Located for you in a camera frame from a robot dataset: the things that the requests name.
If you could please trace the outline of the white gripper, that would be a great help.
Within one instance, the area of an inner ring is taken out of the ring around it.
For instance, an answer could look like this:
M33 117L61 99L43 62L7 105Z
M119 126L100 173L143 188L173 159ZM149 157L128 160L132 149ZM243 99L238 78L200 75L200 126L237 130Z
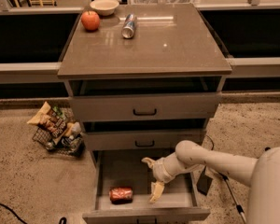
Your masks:
M153 176L157 180L156 182L151 183L151 195L149 198L151 203L155 203L162 196L164 184L171 182L175 178L169 173L172 159L170 157L166 157L154 161L149 157L145 157L141 160L141 162L145 163L149 169L152 169Z

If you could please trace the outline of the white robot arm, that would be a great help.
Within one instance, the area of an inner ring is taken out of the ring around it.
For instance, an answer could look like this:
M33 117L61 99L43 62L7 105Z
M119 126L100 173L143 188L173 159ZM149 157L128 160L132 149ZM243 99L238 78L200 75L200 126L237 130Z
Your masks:
M209 150L185 140L176 145L174 153L156 161L145 157L142 162L155 178L150 197L153 203L165 184L204 165L249 187L246 224L280 224L280 147L256 159Z

